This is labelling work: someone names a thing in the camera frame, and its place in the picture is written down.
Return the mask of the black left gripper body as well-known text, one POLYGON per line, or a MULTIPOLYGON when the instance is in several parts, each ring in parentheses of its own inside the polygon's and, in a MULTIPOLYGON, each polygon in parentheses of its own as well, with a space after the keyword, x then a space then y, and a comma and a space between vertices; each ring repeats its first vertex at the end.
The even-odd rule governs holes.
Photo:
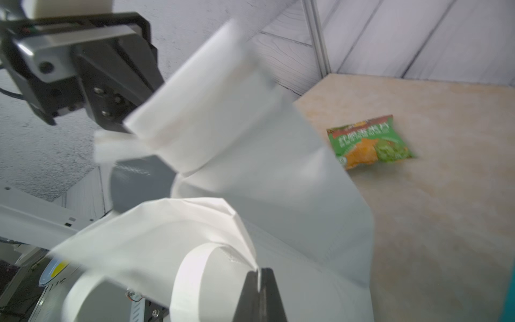
POLYGON ((150 23, 137 13, 2 21, 1 65, 33 113, 52 126, 60 116, 87 112, 73 47, 122 36, 152 44, 150 23))

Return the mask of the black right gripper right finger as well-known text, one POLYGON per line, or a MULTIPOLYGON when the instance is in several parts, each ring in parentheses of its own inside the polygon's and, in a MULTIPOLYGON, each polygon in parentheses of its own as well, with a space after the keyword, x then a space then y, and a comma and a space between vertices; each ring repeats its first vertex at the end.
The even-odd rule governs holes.
POLYGON ((259 321, 287 322, 274 271, 263 268, 260 274, 259 321))

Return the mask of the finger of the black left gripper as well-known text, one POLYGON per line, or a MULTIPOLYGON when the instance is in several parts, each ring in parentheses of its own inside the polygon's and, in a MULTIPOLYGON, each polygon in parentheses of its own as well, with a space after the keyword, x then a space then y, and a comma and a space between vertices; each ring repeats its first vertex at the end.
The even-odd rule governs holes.
POLYGON ((124 119, 164 84, 157 49, 141 36, 76 45, 72 61, 87 115, 104 130, 126 133, 124 119))

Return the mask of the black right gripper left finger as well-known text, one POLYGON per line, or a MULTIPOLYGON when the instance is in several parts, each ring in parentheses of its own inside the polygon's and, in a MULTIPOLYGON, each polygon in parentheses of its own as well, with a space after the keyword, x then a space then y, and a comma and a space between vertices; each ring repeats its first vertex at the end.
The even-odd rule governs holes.
POLYGON ((260 320, 258 308, 260 291, 258 286, 258 272, 248 272, 233 316, 233 322, 256 322, 260 320))

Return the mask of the white insulated delivery bag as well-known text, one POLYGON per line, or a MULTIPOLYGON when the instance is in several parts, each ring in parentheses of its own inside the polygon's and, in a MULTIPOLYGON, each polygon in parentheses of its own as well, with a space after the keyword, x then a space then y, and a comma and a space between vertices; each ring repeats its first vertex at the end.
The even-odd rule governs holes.
POLYGON ((236 24, 221 27, 123 122, 98 131, 99 163, 155 156, 168 196, 115 208, 52 249, 84 275, 64 300, 78 321, 110 281, 171 321, 251 321, 244 286, 286 321, 373 321, 371 209, 328 144, 284 96, 236 24))

